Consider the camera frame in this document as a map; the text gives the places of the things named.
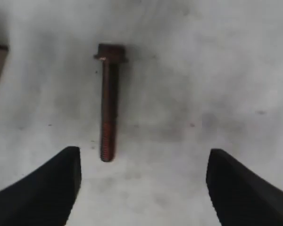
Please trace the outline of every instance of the stain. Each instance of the stain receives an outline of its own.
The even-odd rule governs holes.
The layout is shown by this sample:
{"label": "stain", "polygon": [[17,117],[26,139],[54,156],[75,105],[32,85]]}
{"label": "stain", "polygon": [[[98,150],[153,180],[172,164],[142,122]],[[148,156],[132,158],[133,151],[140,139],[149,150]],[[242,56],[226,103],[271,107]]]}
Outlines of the stain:
{"label": "stain", "polygon": [[141,173],[137,171],[129,171],[124,176],[125,180],[138,180],[141,179],[141,177]]}
{"label": "stain", "polygon": [[100,193],[105,193],[108,190],[111,190],[113,186],[115,185],[116,180],[114,178],[105,178],[102,179],[98,185],[98,190]]}
{"label": "stain", "polygon": [[120,192],[120,196],[123,200],[126,201],[129,198],[129,193],[126,192],[126,191],[122,191],[122,192]]}
{"label": "stain", "polygon": [[170,205],[169,198],[164,194],[155,194],[154,202],[163,209]]}
{"label": "stain", "polygon": [[267,112],[266,111],[263,111],[263,110],[260,110],[260,111],[257,111],[257,114],[259,115],[265,115]]}
{"label": "stain", "polygon": [[203,129],[213,131],[218,127],[218,118],[213,113],[204,113],[201,118]]}
{"label": "stain", "polygon": [[183,15],[184,15],[184,16],[188,16],[190,13],[191,13],[190,8],[184,8],[184,9],[183,9]]}

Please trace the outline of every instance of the bolt head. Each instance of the bolt head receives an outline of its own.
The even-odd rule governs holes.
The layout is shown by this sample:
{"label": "bolt head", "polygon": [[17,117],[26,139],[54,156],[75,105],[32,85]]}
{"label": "bolt head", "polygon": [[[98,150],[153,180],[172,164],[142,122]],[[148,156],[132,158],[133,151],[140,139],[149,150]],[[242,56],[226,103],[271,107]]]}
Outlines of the bolt head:
{"label": "bolt head", "polygon": [[101,61],[108,61],[113,64],[127,62],[125,47],[115,44],[100,44],[99,51],[94,58]]}

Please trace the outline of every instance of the threaded shaft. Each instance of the threaded shaft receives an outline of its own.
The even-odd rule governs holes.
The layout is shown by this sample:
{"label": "threaded shaft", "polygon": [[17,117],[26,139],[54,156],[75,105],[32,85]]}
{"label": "threaded shaft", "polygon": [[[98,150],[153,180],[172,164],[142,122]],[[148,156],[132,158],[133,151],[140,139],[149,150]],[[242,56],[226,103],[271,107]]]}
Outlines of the threaded shaft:
{"label": "threaded shaft", "polygon": [[118,101],[118,65],[103,62],[100,157],[110,162],[115,156]]}

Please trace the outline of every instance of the gray concrete floor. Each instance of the gray concrete floor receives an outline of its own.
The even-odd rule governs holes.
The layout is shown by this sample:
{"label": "gray concrete floor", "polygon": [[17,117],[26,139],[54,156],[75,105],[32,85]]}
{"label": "gray concrete floor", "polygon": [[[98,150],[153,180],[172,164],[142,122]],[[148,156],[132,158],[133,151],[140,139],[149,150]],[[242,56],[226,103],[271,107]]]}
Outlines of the gray concrete floor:
{"label": "gray concrete floor", "polygon": [[[68,145],[69,226],[219,225],[213,147],[283,189],[283,0],[0,0],[0,189]],[[99,161],[99,42],[128,47],[117,158]]]}

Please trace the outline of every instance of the bolt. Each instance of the bolt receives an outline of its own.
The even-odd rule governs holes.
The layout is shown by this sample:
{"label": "bolt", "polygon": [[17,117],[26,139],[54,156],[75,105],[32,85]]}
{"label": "bolt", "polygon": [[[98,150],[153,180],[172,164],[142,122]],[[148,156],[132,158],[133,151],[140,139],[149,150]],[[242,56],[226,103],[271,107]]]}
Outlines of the bolt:
{"label": "bolt", "polygon": [[117,133],[119,64],[127,62],[125,47],[100,44],[94,58],[103,62],[100,158],[111,162],[115,156]]}

